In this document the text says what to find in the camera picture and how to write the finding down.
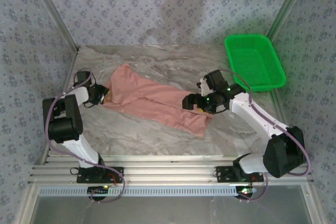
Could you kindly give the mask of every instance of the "pink cloth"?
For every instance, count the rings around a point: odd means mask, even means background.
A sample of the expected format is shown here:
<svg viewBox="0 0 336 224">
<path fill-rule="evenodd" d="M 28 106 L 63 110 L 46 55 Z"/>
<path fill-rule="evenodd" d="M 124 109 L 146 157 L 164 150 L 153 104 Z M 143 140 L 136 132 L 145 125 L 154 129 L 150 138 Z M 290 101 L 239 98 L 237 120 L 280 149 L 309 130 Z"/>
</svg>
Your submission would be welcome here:
<svg viewBox="0 0 336 224">
<path fill-rule="evenodd" d="M 144 78 L 133 72 L 129 64 L 119 66 L 105 86 L 112 92 L 107 95 L 103 106 L 196 136 L 204 137 L 213 117 L 198 110 L 183 110 L 182 100 L 190 92 Z"/>
</svg>

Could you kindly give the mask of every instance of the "green plastic basket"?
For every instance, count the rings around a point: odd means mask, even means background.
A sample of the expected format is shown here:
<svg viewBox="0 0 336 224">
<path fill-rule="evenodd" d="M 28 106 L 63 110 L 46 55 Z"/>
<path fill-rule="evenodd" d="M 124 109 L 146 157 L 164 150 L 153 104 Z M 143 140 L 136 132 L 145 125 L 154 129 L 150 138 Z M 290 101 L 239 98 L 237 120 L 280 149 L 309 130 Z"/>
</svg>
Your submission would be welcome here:
<svg viewBox="0 0 336 224">
<path fill-rule="evenodd" d="M 271 41 L 261 34 L 231 35 L 225 48 L 232 71 L 243 77 L 254 92 L 270 91 L 286 83 L 286 75 Z M 235 82 L 247 90 L 236 76 Z"/>
</svg>

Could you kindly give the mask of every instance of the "cable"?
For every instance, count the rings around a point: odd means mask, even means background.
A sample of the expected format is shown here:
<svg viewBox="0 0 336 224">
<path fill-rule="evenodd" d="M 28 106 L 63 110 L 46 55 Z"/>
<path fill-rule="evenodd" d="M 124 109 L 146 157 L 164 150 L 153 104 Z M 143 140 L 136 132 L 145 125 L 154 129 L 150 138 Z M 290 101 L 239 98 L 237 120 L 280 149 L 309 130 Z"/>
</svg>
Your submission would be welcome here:
<svg viewBox="0 0 336 224">
<path fill-rule="evenodd" d="M 112 199 L 109 199 L 109 200 L 96 201 L 96 200 L 93 200 L 93 193 L 91 193 L 91 197 L 90 197 L 90 198 L 91 198 L 92 202 L 95 202 L 95 203 L 98 203 L 98 204 L 102 204 L 102 203 L 113 202 L 113 201 L 115 201 L 115 200 L 117 200 L 117 199 L 119 199 L 119 198 L 121 197 L 121 195 L 123 194 L 123 192 L 124 192 L 124 190 L 125 190 L 125 187 L 126 187 L 126 183 L 125 183 L 125 179 L 124 179 L 123 175 L 122 175 L 119 171 L 117 171 L 116 169 L 114 169 L 114 168 L 112 168 L 112 167 L 108 167 L 108 166 L 105 166 L 105 165 L 94 164 L 94 163 L 92 163 L 92 162 L 90 162 L 90 161 L 85 160 L 84 158 L 81 158 L 81 157 L 77 156 L 77 155 L 74 154 L 74 153 L 61 151 L 61 150 L 55 148 L 55 147 L 52 145 L 51 140 L 50 140 L 50 138 L 49 138 L 49 123 L 50 123 L 51 113 L 52 113 L 52 111 L 53 111 L 53 109 L 54 109 L 54 106 L 55 106 L 56 102 L 57 102 L 61 97 L 65 96 L 66 94 L 70 93 L 71 91 L 73 91 L 73 90 L 75 90 L 75 89 L 77 89 L 77 88 L 83 86 L 85 83 L 87 83 L 87 82 L 92 78 L 92 76 L 93 76 L 93 74 L 92 74 L 92 72 L 90 71 L 90 75 L 89 75 L 89 77 L 88 77 L 84 82 L 82 82 L 81 84 L 77 85 L 76 87 L 71 87 L 71 88 L 70 88 L 69 90 L 67 90 L 66 92 L 64 92 L 64 93 L 62 93 L 61 95 L 55 97 L 55 99 L 53 100 L 53 102 L 52 102 L 52 104 L 51 104 L 51 106 L 50 106 L 50 108 L 49 108 L 49 111 L 48 111 L 48 115 L 47 115 L 47 119 L 46 119 L 45 134 L 46 134 L 46 140 L 47 140 L 47 144 L 49 145 L 49 148 L 52 149 L 52 150 L 54 150 L 55 152 L 58 152 L 58 153 L 63 154 L 63 155 L 70 155 L 70 156 L 72 156 L 72 157 L 78 159 L 79 161 L 82 161 L 82 162 L 87 163 L 87 164 L 89 164 L 89 165 L 92 165 L 92 166 L 95 166 L 95 167 L 104 168 L 104 169 L 108 169 L 108 170 L 111 170 L 111 171 L 115 172 L 116 174 L 118 174 L 118 176 L 119 176 L 119 177 L 121 178 L 121 180 L 122 180 L 122 189 L 121 189 L 121 192 L 120 192 L 116 197 L 114 197 L 114 198 L 112 198 Z"/>
<path fill-rule="evenodd" d="M 281 130 L 282 132 L 284 132 L 291 140 L 294 141 L 294 143 L 296 143 L 296 145 L 300 148 L 300 150 L 302 151 L 302 153 L 304 154 L 306 160 L 307 160 L 307 169 L 304 173 L 300 173 L 300 174 L 297 174 L 297 173 L 288 173 L 292 176 L 306 176 L 308 173 L 310 173 L 310 170 L 311 170 L 311 163 L 310 163 L 310 158 L 309 158 L 309 155 L 307 153 L 307 151 L 304 149 L 304 147 L 300 144 L 299 141 L 296 140 L 296 138 L 290 134 L 289 132 L 287 132 L 285 129 L 283 129 L 281 126 L 277 125 L 275 122 L 273 122 L 271 119 L 269 119 L 267 116 L 265 116 L 264 114 L 262 114 L 253 104 L 252 104 L 252 89 L 251 87 L 249 86 L 249 84 L 239 75 L 237 74 L 236 72 L 233 72 L 232 70 L 230 69 L 219 69 L 219 71 L 224 71 L 224 72 L 229 72 L 231 74 L 234 74 L 235 76 L 237 76 L 244 84 L 245 86 L 248 88 L 248 102 L 249 102 L 249 105 L 251 106 L 251 108 L 261 117 L 263 118 L 265 121 L 267 121 L 268 123 L 270 123 L 271 125 L 273 125 L 273 127 L 276 127 L 278 128 L 279 130 Z M 266 180 L 266 185 L 265 185 L 265 189 L 264 191 L 261 193 L 261 195 L 259 195 L 257 198 L 255 199 L 249 199 L 247 196 L 243 195 L 243 194 L 239 194 L 241 196 L 243 196 L 244 198 L 247 199 L 247 201 L 255 201 L 255 200 L 259 200 L 261 199 L 266 191 L 267 191 L 267 188 L 268 188 L 268 176 L 267 176 L 267 173 L 264 173 L 265 174 L 265 180 Z"/>
</svg>

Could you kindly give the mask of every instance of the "marble table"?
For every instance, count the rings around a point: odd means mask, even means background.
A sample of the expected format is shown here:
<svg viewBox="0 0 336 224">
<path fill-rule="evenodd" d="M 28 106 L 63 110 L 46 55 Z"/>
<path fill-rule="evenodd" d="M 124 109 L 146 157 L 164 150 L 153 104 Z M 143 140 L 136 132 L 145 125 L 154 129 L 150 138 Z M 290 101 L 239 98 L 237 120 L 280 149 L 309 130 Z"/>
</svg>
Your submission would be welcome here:
<svg viewBox="0 0 336 224">
<path fill-rule="evenodd" d="M 104 84 L 113 71 L 126 62 L 142 76 L 191 92 L 198 92 L 196 83 L 200 77 L 229 67 L 223 45 L 83 46 L 72 75 L 89 67 L 97 82 Z M 228 73 L 224 78 L 233 82 Z M 254 99 L 275 116 L 269 93 L 255 93 Z M 237 156 L 261 152 L 266 147 L 245 121 L 229 111 L 212 119 L 204 138 L 102 106 L 91 109 L 81 106 L 80 112 L 85 137 L 101 155 Z"/>
</svg>

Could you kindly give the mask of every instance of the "purple cable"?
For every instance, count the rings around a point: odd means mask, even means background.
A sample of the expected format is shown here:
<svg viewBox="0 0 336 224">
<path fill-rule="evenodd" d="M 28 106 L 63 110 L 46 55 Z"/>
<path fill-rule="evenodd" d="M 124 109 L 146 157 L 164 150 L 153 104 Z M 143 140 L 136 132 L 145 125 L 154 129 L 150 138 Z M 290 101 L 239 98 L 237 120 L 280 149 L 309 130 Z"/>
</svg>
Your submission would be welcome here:
<svg viewBox="0 0 336 224">
<path fill-rule="evenodd" d="M 72 157 L 74 157 L 74 158 L 76 158 L 76 159 L 78 159 L 78 160 L 80 160 L 80 161 L 83 161 L 83 162 L 85 162 L 85 163 L 87 163 L 87 164 L 89 164 L 89 165 L 93 165 L 93 166 L 95 166 L 95 167 L 100 167 L 100 168 L 105 168 L 105 169 L 111 170 L 111 171 L 113 171 L 113 172 L 115 172 L 116 174 L 119 175 L 119 177 L 122 179 L 122 189 L 121 189 L 121 192 L 120 192 L 116 197 L 114 197 L 114 198 L 112 198 L 112 199 L 109 199 L 109 200 L 96 201 L 96 200 L 93 199 L 93 195 L 94 195 L 94 193 L 96 192 L 96 190 L 94 190 L 94 191 L 90 194 L 90 199 L 92 200 L 92 202 L 95 202 L 95 203 L 99 203 L 99 204 L 100 204 L 100 203 L 109 203 L 109 202 L 113 202 L 113 201 L 115 201 L 115 200 L 121 198 L 121 195 L 123 194 L 123 192 L 124 192 L 124 190 L 125 190 L 125 187 L 126 187 L 126 183 L 125 183 L 125 179 L 124 179 L 123 175 L 122 175 L 119 171 L 117 171 L 116 169 L 114 169 L 114 168 L 112 168 L 112 167 L 108 167 L 108 166 L 104 166 L 104 165 L 99 165 L 99 164 L 94 164 L 94 163 L 92 163 L 92 162 L 90 162 L 90 161 L 85 160 L 84 158 L 81 158 L 81 157 L 77 156 L 77 155 L 74 154 L 74 153 L 61 151 L 61 150 L 55 148 L 55 147 L 52 145 L 51 140 L 50 140 L 50 138 L 49 138 L 49 134 L 48 134 L 48 132 L 49 132 L 49 123 L 50 123 L 51 113 L 52 113 L 52 110 L 54 109 L 54 106 L 55 106 L 56 102 L 57 102 L 61 97 L 63 97 L 63 96 L 65 96 L 66 94 L 68 94 L 69 92 L 71 92 L 71 91 L 73 91 L 73 90 L 75 90 L 75 89 L 77 89 L 77 88 L 83 86 L 83 85 L 84 85 L 85 83 L 87 83 L 91 78 L 92 78 L 92 72 L 90 71 L 90 75 L 89 75 L 89 77 L 88 77 L 84 82 L 82 82 L 81 84 L 77 85 L 76 87 L 71 87 L 69 90 L 67 90 L 66 92 L 64 92 L 64 93 L 62 93 L 61 95 L 57 96 L 57 97 L 53 100 L 53 102 L 52 102 L 52 104 L 51 104 L 51 106 L 50 106 L 50 108 L 49 108 L 48 115 L 47 115 L 46 127 L 45 127 L 45 134 L 46 134 L 47 144 L 49 145 L 49 148 L 50 148 L 50 149 L 52 149 L 52 150 L 54 150 L 54 151 L 56 151 L 56 152 L 58 152 L 58 153 L 60 153 L 60 154 L 63 154 L 63 155 L 70 155 L 70 156 L 72 156 Z"/>
<path fill-rule="evenodd" d="M 220 71 L 224 71 L 224 72 L 229 72 L 231 74 L 234 74 L 235 76 L 237 76 L 244 84 L 245 86 L 248 88 L 248 102 L 251 106 L 251 108 L 259 115 L 261 116 L 265 121 L 267 121 L 268 123 L 270 123 L 271 125 L 273 125 L 273 127 L 278 128 L 279 130 L 281 130 L 282 132 L 284 132 L 291 140 L 294 141 L 294 143 L 296 143 L 296 145 L 300 148 L 300 150 L 302 151 L 302 153 L 304 154 L 306 160 L 307 160 L 307 169 L 304 173 L 289 173 L 290 175 L 293 176 L 306 176 L 307 174 L 310 173 L 310 169 L 311 169 L 311 163 L 310 163 L 310 159 L 309 159 L 309 155 L 307 153 L 307 151 L 303 148 L 303 146 L 300 144 L 299 141 L 296 140 L 296 138 L 290 134 L 289 132 L 287 132 L 285 129 L 283 129 L 281 126 L 277 125 L 275 122 L 273 122 L 271 119 L 269 119 L 268 117 L 266 117 L 265 115 L 263 115 L 253 104 L 252 104 L 252 89 L 249 86 L 249 84 L 237 73 L 233 72 L 230 69 L 219 69 Z M 262 192 L 262 194 L 255 198 L 255 199 L 249 199 L 249 201 L 253 201 L 253 200 L 257 200 L 260 199 L 264 196 L 267 187 L 268 187 L 268 177 L 267 174 L 265 173 L 265 179 L 266 179 L 266 185 L 265 185 L 265 190 Z"/>
</svg>

